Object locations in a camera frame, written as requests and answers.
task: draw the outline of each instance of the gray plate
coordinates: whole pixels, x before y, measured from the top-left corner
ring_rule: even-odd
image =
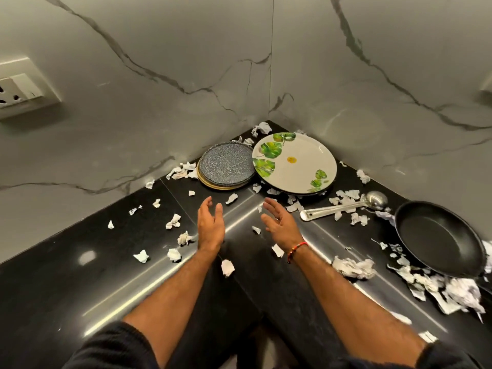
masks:
[[[200,173],[218,186],[238,185],[255,174],[251,153],[253,149],[238,142],[212,146],[200,159]]]

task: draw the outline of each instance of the white plate with green leaves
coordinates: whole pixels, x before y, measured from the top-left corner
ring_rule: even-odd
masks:
[[[315,194],[335,179],[336,160],[320,142],[300,133],[274,133],[253,150],[256,172],[276,189]]]

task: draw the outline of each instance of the kitchen utensil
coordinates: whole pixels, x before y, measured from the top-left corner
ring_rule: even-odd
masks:
[[[214,186],[237,186],[254,176],[252,148],[239,142],[223,142],[200,158],[200,174]]]
[[[315,194],[335,179],[337,163],[320,142],[300,133],[274,133],[255,146],[256,172],[277,190],[293,195]]]
[[[234,190],[234,189],[240,188],[241,186],[245,186],[249,182],[249,180],[247,180],[246,182],[243,182],[243,183],[235,185],[235,186],[217,186],[217,185],[214,185],[214,184],[210,183],[209,181],[207,181],[206,179],[204,179],[202,174],[200,173],[200,161],[198,161],[198,164],[196,166],[196,175],[198,176],[198,179],[201,181],[201,183],[203,185],[205,185],[211,189],[215,189],[215,190]]]
[[[359,207],[368,207],[373,210],[381,211],[384,210],[388,205],[388,198],[386,195],[379,191],[370,191],[366,194],[364,199],[360,202],[350,203],[350,204],[338,204],[336,206],[322,207],[319,209],[302,210],[301,219],[304,221],[311,221],[319,217],[324,217],[331,215],[336,212],[356,209]]]
[[[457,278],[483,272],[485,248],[461,217],[437,204],[410,201],[395,213],[398,236],[405,247],[430,269]]]

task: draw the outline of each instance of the spoon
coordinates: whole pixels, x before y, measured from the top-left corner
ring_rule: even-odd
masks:
[[[322,207],[320,209],[302,210],[301,219],[311,221],[319,217],[331,215],[336,212],[356,209],[359,207],[368,207],[370,209],[381,211],[388,205],[388,198],[379,191],[370,191],[360,202],[349,204],[338,204],[337,206]]]

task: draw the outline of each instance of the marble wall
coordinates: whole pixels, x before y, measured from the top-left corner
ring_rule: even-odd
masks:
[[[492,238],[492,0],[274,0],[270,115]]]
[[[273,0],[2,0],[0,61],[62,104],[0,123],[0,262],[268,116]]]

